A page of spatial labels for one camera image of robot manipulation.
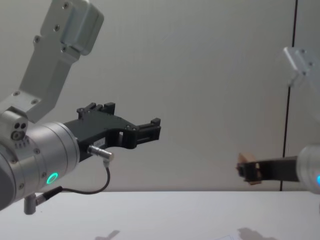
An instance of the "green light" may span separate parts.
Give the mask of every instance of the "green light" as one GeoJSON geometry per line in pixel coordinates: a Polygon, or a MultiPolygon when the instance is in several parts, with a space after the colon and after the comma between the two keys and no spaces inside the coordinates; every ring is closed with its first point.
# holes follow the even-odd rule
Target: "green light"
{"type": "Polygon", "coordinates": [[[58,173],[57,172],[52,173],[46,180],[46,184],[52,184],[57,178],[58,178],[58,173]]]}

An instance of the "table surface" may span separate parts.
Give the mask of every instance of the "table surface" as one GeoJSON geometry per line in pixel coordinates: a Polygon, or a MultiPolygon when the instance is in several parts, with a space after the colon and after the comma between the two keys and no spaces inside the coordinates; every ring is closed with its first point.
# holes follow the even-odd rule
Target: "table surface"
{"type": "Polygon", "coordinates": [[[319,204],[309,192],[61,193],[31,216],[22,201],[1,211],[0,239],[315,240],[319,204]]]}

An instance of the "white wall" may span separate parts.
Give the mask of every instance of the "white wall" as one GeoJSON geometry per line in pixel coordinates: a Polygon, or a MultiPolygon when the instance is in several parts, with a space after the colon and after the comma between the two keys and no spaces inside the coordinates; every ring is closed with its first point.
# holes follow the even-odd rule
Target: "white wall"
{"type": "MultiPolygon", "coordinates": [[[[115,102],[134,124],[161,118],[160,141],[110,149],[112,191],[277,190],[249,188],[235,166],[240,151],[282,155],[287,88],[276,59],[291,44],[294,0],[92,2],[105,15],[96,45],[41,122],[70,121],[91,102],[115,102]]],[[[1,99],[20,83],[49,3],[1,3],[1,99]]],[[[92,158],[58,184],[93,190],[105,180],[92,158]]]]}
{"type": "MultiPolygon", "coordinates": [[[[320,2],[300,0],[297,12],[295,46],[312,51],[320,58],[320,2]]],[[[305,146],[320,143],[320,124],[310,115],[304,102],[304,91],[291,91],[286,155],[297,155],[305,146]]],[[[299,190],[299,183],[285,182],[284,190],[299,190]]]]}

